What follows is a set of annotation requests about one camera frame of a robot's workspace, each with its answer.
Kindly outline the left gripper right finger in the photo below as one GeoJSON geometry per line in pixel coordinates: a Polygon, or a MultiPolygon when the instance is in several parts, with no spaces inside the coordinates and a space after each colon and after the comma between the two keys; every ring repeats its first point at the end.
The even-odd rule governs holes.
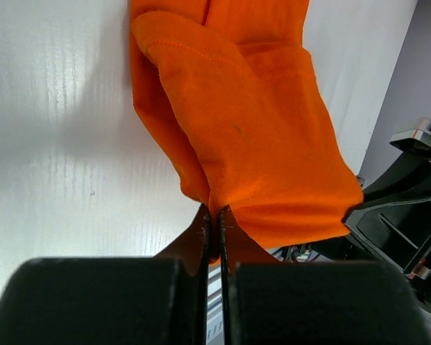
{"type": "Polygon", "coordinates": [[[426,344],[406,280],[375,261],[280,262],[219,217],[227,344],[426,344]]]}

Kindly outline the orange t shirt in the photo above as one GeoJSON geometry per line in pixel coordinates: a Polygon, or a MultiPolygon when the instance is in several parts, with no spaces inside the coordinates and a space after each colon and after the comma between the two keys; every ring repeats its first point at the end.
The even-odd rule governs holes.
{"type": "Polygon", "coordinates": [[[134,110],[181,191],[263,248],[343,237],[363,200],[303,47],[307,1],[132,1],[134,110]]]}

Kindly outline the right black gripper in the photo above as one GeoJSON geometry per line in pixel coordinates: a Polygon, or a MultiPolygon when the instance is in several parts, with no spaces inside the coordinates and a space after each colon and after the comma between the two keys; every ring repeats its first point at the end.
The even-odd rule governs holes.
{"type": "Polygon", "coordinates": [[[352,240],[405,274],[431,314],[431,161],[405,152],[363,194],[343,220],[352,240]]]}

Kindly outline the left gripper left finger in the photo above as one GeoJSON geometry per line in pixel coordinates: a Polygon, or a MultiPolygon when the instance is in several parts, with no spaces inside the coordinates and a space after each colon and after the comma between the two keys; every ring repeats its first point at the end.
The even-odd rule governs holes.
{"type": "Polygon", "coordinates": [[[39,257],[0,298],[0,344],[204,344],[208,209],[153,257],[39,257]]]}

